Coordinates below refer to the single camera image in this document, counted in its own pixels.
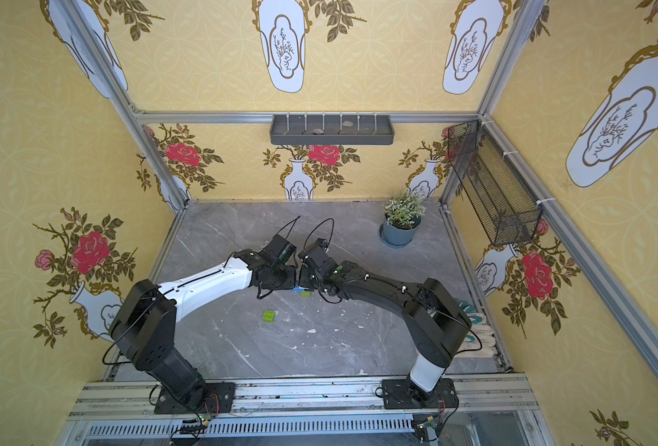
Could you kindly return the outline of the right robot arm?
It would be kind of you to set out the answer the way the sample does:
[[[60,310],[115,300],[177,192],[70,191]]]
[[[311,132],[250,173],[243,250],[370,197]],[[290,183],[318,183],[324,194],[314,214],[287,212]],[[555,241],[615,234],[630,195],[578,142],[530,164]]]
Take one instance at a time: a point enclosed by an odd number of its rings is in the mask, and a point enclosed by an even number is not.
[[[354,262],[338,263],[327,248],[327,240],[317,239],[300,252],[300,282],[339,302],[358,300],[401,316],[417,351],[408,379],[415,390],[433,392],[471,334],[459,302],[435,279],[390,279]]]

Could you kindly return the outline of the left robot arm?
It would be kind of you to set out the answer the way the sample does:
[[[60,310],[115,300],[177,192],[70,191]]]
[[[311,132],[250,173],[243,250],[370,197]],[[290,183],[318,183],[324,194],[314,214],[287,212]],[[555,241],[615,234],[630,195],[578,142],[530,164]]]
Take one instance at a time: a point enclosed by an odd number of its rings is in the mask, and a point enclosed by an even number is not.
[[[256,288],[262,299],[296,286],[289,263],[296,247],[274,235],[262,249],[244,249],[204,271],[156,284],[137,282],[109,328],[113,345],[136,370],[155,378],[180,404],[193,409],[209,395],[205,379],[176,348],[176,326],[223,297]]]

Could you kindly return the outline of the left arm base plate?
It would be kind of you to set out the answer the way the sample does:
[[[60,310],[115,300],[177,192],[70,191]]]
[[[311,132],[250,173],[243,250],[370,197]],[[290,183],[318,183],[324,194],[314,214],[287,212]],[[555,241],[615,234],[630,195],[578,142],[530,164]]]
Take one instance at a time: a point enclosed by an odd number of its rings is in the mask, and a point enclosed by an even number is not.
[[[235,400],[234,382],[206,382],[202,388],[193,390],[185,403],[179,403],[166,388],[162,388],[154,414],[229,414]]]

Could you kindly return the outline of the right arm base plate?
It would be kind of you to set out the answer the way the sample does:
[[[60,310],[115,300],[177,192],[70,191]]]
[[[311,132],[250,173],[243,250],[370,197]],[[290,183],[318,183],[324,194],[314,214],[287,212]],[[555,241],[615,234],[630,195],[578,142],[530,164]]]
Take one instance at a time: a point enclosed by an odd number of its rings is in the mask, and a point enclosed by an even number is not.
[[[402,379],[385,379],[375,390],[375,395],[384,402],[384,408],[397,409],[455,409],[459,399],[449,378],[442,378],[431,391],[421,390],[408,377]]]

